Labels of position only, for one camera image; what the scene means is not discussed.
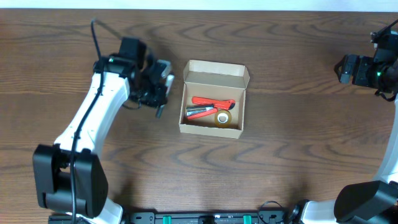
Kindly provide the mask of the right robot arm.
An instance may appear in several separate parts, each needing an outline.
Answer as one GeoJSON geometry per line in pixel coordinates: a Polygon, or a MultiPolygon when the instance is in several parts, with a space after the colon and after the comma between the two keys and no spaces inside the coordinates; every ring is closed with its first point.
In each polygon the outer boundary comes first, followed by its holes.
{"type": "MultiPolygon", "coordinates": [[[[367,88],[376,98],[397,106],[397,21],[370,33],[372,56],[346,54],[334,71],[341,84],[367,88]]],[[[397,223],[397,108],[385,149],[365,151],[363,161],[377,155],[370,180],[343,187],[336,198],[303,200],[290,223],[397,223]]]]}

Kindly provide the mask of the red utility knife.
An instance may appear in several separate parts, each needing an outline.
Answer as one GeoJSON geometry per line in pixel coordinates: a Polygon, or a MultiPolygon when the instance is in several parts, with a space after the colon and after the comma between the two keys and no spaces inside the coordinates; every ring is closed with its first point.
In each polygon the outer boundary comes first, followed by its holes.
{"type": "Polygon", "coordinates": [[[231,110],[234,108],[236,102],[234,100],[214,100],[209,98],[202,98],[194,96],[192,98],[192,103],[194,105],[213,105],[215,108],[221,110],[231,110]]]}

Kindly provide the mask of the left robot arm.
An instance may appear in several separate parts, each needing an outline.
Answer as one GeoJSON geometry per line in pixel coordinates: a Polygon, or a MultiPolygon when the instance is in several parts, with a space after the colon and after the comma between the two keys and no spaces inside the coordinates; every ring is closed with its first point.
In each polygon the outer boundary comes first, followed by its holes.
{"type": "Polygon", "coordinates": [[[104,140],[126,101],[155,108],[160,117],[174,75],[145,43],[124,37],[117,53],[100,55],[90,89],[76,115],[50,146],[32,156],[40,207],[65,213],[64,223],[127,223],[123,207],[108,197],[100,162],[104,140]]]}

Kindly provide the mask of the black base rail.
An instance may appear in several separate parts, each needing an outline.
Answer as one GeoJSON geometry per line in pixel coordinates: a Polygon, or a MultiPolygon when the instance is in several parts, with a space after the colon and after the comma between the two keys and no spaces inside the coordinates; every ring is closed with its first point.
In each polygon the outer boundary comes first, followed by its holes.
{"type": "Polygon", "coordinates": [[[299,209],[289,213],[284,208],[266,208],[258,212],[221,213],[124,213],[124,224],[260,224],[293,223],[298,219],[299,209]]]}

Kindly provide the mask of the black whiteboard marker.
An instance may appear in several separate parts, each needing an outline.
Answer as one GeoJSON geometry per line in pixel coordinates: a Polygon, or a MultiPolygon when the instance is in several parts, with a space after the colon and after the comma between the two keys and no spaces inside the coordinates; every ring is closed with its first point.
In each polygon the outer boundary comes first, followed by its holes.
{"type": "Polygon", "coordinates": [[[170,73],[167,75],[164,86],[165,86],[165,94],[163,97],[163,101],[161,102],[160,106],[158,107],[156,111],[156,118],[160,118],[162,115],[162,112],[164,110],[165,105],[167,104],[168,96],[171,91],[172,83],[174,82],[175,75],[173,73],[170,73]]]}

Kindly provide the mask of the red stapler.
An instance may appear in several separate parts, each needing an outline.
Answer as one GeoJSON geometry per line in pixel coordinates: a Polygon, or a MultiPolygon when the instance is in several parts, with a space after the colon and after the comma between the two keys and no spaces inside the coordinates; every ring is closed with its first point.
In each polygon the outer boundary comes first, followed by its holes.
{"type": "Polygon", "coordinates": [[[189,120],[197,119],[214,114],[217,111],[218,108],[215,108],[213,105],[193,106],[187,108],[186,117],[189,120]]]}

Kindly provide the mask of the open cardboard box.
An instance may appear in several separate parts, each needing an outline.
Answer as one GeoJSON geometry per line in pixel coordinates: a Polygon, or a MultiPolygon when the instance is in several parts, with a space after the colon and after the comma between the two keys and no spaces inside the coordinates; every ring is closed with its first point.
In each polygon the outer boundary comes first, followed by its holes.
{"type": "Polygon", "coordinates": [[[181,133],[237,139],[244,130],[246,66],[189,60],[183,70],[181,133]]]}

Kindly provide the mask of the yellow clear tape roll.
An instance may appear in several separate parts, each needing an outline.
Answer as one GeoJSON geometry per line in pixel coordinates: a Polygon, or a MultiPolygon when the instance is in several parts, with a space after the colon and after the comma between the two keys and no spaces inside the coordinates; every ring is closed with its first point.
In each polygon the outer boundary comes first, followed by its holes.
{"type": "Polygon", "coordinates": [[[218,128],[227,128],[232,121],[232,115],[228,110],[220,110],[215,114],[215,125],[218,128]]]}

